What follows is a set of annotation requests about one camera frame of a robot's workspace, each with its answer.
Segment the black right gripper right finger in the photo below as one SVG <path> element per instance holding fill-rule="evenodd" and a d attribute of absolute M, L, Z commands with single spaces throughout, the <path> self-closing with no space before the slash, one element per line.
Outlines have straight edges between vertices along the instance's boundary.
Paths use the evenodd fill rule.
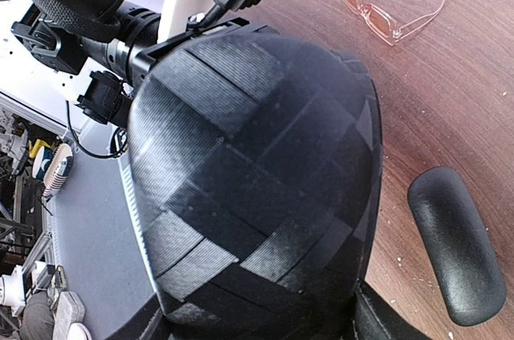
<path fill-rule="evenodd" d="M 365 281 L 358 285 L 355 293 L 353 335 L 362 340 L 430 339 L 402 318 Z"/>

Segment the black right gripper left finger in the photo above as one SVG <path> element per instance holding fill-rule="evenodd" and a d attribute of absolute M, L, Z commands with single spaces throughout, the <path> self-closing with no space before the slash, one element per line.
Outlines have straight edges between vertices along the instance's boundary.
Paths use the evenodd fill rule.
<path fill-rule="evenodd" d="M 154 295 L 108 340 L 167 340 L 170 335 L 169 322 Z"/>

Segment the black woven glasses case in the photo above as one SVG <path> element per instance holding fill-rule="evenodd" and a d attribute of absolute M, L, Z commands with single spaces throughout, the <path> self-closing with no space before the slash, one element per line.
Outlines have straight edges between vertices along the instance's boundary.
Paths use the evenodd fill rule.
<path fill-rule="evenodd" d="M 198 117 L 128 129 L 159 300 L 177 339 L 338 339 L 377 221 L 374 84 L 349 53 L 245 40 L 268 92 L 234 131 Z"/>

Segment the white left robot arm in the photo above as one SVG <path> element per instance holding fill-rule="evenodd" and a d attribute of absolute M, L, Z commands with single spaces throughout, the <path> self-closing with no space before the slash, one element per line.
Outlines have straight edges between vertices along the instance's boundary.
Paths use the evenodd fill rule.
<path fill-rule="evenodd" d="M 122 129 L 198 117 L 230 133 L 267 95 L 267 57 L 246 42 L 264 26 L 228 18 L 262 0 L 31 0 L 12 34 L 41 64 L 69 75 L 100 70 L 75 99 Z"/>

